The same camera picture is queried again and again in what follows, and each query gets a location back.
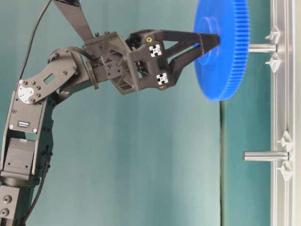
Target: metal bracket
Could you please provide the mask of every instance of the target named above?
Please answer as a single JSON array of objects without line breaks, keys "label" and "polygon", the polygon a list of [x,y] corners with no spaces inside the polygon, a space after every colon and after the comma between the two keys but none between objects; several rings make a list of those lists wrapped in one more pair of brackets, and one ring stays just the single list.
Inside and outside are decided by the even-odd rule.
[{"label": "metal bracket", "polygon": [[34,104],[64,85],[77,73],[75,59],[70,51],[57,53],[42,72],[24,81],[19,81],[18,96],[25,104]]}]

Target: robotic arm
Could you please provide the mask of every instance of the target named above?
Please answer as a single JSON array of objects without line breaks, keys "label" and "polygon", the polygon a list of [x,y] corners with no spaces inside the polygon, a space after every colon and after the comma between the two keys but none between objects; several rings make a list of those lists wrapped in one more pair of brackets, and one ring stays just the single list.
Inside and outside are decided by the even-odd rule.
[{"label": "robotic arm", "polygon": [[[53,2],[83,39],[84,46],[57,49],[41,73],[17,83],[2,143],[1,226],[24,226],[37,202],[50,167],[51,114],[57,104],[87,87],[97,89],[98,83],[106,80],[121,94],[146,88],[165,90],[176,85],[186,65],[219,45],[216,34],[166,30],[134,32],[127,40],[116,32],[94,36],[78,1]],[[166,40],[177,44],[165,49]]]}]

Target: gear teeth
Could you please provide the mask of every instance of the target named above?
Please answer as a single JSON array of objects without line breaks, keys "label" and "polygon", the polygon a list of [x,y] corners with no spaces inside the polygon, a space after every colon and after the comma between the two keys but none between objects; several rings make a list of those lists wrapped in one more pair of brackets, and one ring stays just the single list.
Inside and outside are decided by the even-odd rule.
[{"label": "gear teeth", "polygon": [[247,0],[233,0],[235,14],[235,51],[231,75],[220,100],[227,100],[238,90],[248,61],[250,21]]}]

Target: screw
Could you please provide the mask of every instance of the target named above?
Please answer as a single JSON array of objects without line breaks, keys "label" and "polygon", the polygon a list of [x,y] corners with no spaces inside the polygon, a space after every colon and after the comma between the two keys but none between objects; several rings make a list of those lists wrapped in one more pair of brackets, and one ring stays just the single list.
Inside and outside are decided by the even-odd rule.
[{"label": "screw", "polygon": [[13,200],[13,199],[12,199],[12,197],[11,197],[10,195],[5,195],[4,198],[3,198],[3,202],[4,202],[5,204],[11,203],[12,200]]},{"label": "screw", "polygon": [[9,215],[9,210],[7,208],[1,210],[1,216],[7,217]]},{"label": "screw", "polygon": [[152,38],[151,38],[151,37],[147,37],[147,38],[146,38],[146,41],[147,41],[147,42],[152,42]]}]

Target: blue gear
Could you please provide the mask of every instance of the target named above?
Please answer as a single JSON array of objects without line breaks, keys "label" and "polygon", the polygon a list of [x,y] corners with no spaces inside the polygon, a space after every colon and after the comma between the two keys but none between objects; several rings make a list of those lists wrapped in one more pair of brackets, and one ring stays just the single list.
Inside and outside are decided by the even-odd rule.
[{"label": "blue gear", "polygon": [[199,0],[194,32],[218,33],[220,45],[195,60],[200,87],[209,100],[227,100],[239,88],[250,40],[247,0]]}]

